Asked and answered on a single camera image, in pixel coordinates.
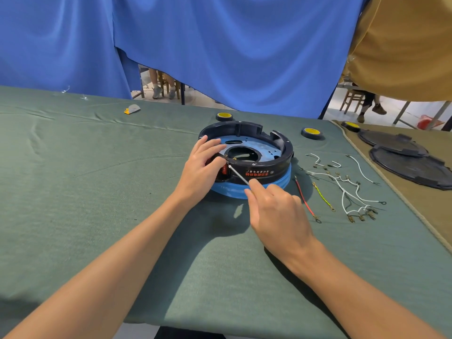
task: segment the tan cloth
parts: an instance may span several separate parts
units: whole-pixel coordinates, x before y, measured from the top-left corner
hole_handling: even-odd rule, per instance
[[[423,131],[410,128],[399,128],[379,125],[359,124],[366,130],[378,130],[391,134],[404,134],[413,138],[415,142],[424,146],[429,153],[444,160],[445,165],[452,167],[452,133],[440,130]],[[347,137],[355,146],[369,158],[371,146],[359,139],[358,134],[345,130]],[[451,205],[452,190],[439,190],[418,185],[402,177],[385,170],[381,166],[375,166],[394,185],[395,188],[422,214],[438,233],[452,245],[452,221]]]
[[[371,0],[343,76],[399,100],[452,100],[452,0]]]

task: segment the shoe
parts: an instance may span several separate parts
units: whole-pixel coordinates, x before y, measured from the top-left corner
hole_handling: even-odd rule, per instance
[[[373,106],[372,111],[375,112],[375,113],[377,113],[377,114],[380,114],[380,115],[385,115],[385,114],[387,114],[387,111],[385,111],[385,110],[383,109],[383,107],[381,106],[381,103],[379,103],[379,104]]]
[[[161,93],[162,93],[162,87],[154,88],[154,94],[152,95],[152,98],[154,100],[158,99],[160,97]]]
[[[172,100],[176,96],[176,89],[170,89],[168,93],[168,98]]]
[[[360,124],[364,123],[364,114],[359,114],[358,119],[356,119]]]

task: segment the floor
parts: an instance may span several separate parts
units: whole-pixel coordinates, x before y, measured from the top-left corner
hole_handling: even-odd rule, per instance
[[[149,78],[149,73],[144,72],[141,74],[141,79],[144,84],[144,92],[145,92],[145,100],[151,101],[151,102],[164,102],[164,103],[180,103],[180,100],[177,98],[174,98],[173,100],[168,99],[166,96],[165,91],[165,97],[161,97],[157,100],[154,100],[152,98],[153,90],[152,90],[152,83]],[[328,110],[325,114],[324,119],[326,120],[347,120],[356,122],[356,118],[359,114],[359,109],[356,113],[354,113],[354,109],[356,107],[356,102],[353,102],[350,105],[350,108],[347,112],[347,114],[344,115],[343,111],[340,112],[339,108],[342,105],[343,99],[345,97],[346,90],[343,88],[336,88],[336,91],[331,98],[331,102],[328,106]],[[379,115],[376,114],[370,110],[366,112],[365,116],[365,123],[373,124],[373,125],[383,125],[383,126],[397,126],[397,127],[408,127],[407,125],[403,124],[402,122],[398,122],[397,125],[393,125],[392,122],[396,118],[397,114],[400,112],[400,108],[396,107],[392,102],[392,99],[388,99],[386,97],[381,97],[381,104],[383,108],[388,112],[386,115]],[[209,108],[217,108],[217,109],[232,109],[229,108],[221,103],[215,103],[213,99],[210,97],[200,93],[197,90],[194,90],[193,88],[186,87],[185,91],[185,104],[190,106],[199,106],[199,107],[209,107]],[[402,119],[410,124],[417,124],[419,121],[419,118],[411,115],[408,113],[408,110],[403,115]]]
[[[145,100],[151,102],[164,102],[164,103],[180,103],[180,100],[177,98],[173,100],[169,100],[166,96],[160,97],[157,100],[152,99],[152,83],[150,82],[149,74],[147,72],[142,74],[142,80],[144,83],[144,92],[145,92]],[[356,102],[353,102],[350,105],[350,108],[347,114],[344,115],[343,111],[340,112],[339,108],[342,105],[343,99],[345,97],[346,90],[342,88],[337,88],[333,97],[331,98],[331,102],[329,104],[328,110],[325,114],[324,119],[326,120],[347,120],[356,122],[356,118],[359,114],[359,110],[355,113],[354,109],[356,107]],[[185,92],[185,104],[191,106],[200,106],[200,107],[210,107],[210,108],[218,108],[218,109],[232,109],[223,104],[215,103],[213,99],[210,97],[200,93],[199,91],[194,90],[193,88],[187,87]],[[386,109],[386,115],[378,115],[372,111],[366,112],[366,121],[365,123],[375,124],[375,125],[384,125],[384,126],[395,126],[392,124],[395,117],[399,113],[400,109],[394,106],[391,103],[391,99],[387,99],[385,97],[381,98],[381,104]],[[419,118],[405,112],[403,119],[406,122],[411,124],[416,124]],[[399,122],[397,123],[398,127],[408,127],[407,125]],[[151,326],[147,324],[122,324],[119,331],[116,333],[114,339],[153,339],[155,334],[157,333],[158,326]],[[226,339],[240,339],[238,337],[226,336]]]

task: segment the right hand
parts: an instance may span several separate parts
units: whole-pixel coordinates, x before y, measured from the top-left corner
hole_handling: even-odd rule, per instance
[[[295,273],[300,256],[316,241],[302,201],[275,184],[265,189],[256,179],[250,189],[245,193],[251,227],[267,250]]]

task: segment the person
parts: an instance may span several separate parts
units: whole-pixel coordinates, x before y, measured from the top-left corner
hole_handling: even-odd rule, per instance
[[[361,112],[358,115],[357,121],[359,123],[364,123],[364,114],[366,113],[366,110],[369,109],[369,107],[372,105],[372,103],[375,101],[375,106],[372,108],[372,111],[380,114],[385,115],[387,114],[387,111],[384,110],[384,108],[381,106],[380,102],[380,96],[376,95],[374,93],[361,90],[364,93],[364,102],[363,106],[361,107]]]
[[[206,162],[224,148],[206,136],[196,142],[166,201],[5,338],[112,338],[171,235],[212,187],[226,160]],[[246,196],[251,227],[263,245],[317,293],[352,339],[445,338],[337,260],[314,236],[297,196],[255,179]]]
[[[165,74],[165,75],[166,75],[166,80],[168,81],[169,88],[170,88],[169,93],[168,93],[168,98],[170,100],[172,100],[174,98],[174,96],[176,95],[176,86],[174,84],[174,79],[168,74]],[[150,77],[150,80],[152,82],[152,86],[154,89],[152,98],[154,100],[156,100],[159,98],[161,92],[163,91],[163,86],[158,85],[157,71],[155,69],[149,68],[149,77]]]

